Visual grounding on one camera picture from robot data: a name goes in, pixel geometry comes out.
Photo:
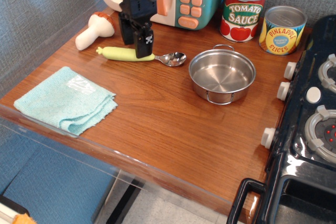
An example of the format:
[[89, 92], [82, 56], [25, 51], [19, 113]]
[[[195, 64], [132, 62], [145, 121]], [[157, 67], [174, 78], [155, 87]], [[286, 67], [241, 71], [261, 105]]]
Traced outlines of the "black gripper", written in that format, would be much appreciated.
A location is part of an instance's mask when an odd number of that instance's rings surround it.
[[157, 0], [122, 0], [119, 26], [125, 45], [135, 45], [138, 59], [152, 54], [154, 33], [151, 17], [157, 13]]

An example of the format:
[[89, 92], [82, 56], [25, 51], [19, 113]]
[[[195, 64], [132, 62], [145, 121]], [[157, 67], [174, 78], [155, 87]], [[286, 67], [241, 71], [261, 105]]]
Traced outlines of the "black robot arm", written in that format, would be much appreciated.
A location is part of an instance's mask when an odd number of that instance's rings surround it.
[[126, 45], [134, 44], [138, 59], [152, 54], [154, 33], [150, 19], [157, 14], [157, 0], [122, 0], [119, 25]]

